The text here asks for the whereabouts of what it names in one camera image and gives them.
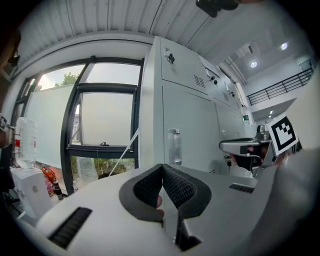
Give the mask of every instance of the window frame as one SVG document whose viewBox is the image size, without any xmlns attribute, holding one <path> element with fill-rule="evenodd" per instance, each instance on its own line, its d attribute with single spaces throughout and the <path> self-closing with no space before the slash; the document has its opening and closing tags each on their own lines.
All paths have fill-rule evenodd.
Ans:
<svg viewBox="0 0 320 256">
<path fill-rule="evenodd" d="M 130 137 L 132 138 L 139 127 L 139 109 L 140 109 L 140 94 L 142 76 L 144 70 L 144 58 L 141 60 L 119 57 L 96 57 L 91 56 L 86 59 L 73 60 L 66 63 L 62 63 L 45 70 L 40 70 L 37 74 L 25 79 L 23 85 L 17 96 L 14 111 L 12 117 L 15 116 L 15 112 L 18 109 L 18 105 L 23 104 L 21 111 L 21 117 L 25 115 L 26 107 L 31 96 L 36 89 L 41 77 L 47 73 L 60 70 L 67 67 L 83 65 L 76 82 L 73 85 L 71 94 L 69 96 L 66 108 L 64 111 L 61 137 L 60 137 L 60 158 L 61 158 L 61 170 L 63 180 L 68 195 L 74 192 L 73 189 L 73 171 L 71 165 L 71 156 L 85 157 L 85 158 L 100 158 L 100 159 L 119 159 L 123 154 L 126 146 L 99 146 L 99 145 L 77 145 L 71 144 L 70 139 L 72 137 L 73 123 L 77 105 L 81 101 L 79 98 L 81 93 L 96 92 L 96 93 L 125 93 L 132 94 L 132 113 L 131 113 L 131 131 Z M 129 64 L 140 66 L 138 85 L 136 84 L 123 84 L 123 83 L 108 83 L 108 82 L 86 82 L 90 72 L 97 63 L 117 63 L 117 64 Z M 28 94 L 23 96 L 23 93 L 28 89 L 29 82 L 35 79 L 28 90 Z M 11 125 L 15 126 L 13 119 L 11 119 Z M 134 167 L 139 167 L 138 158 L 138 139 L 136 138 L 132 143 L 130 149 L 124 154 L 123 159 L 134 159 Z"/>
</svg>

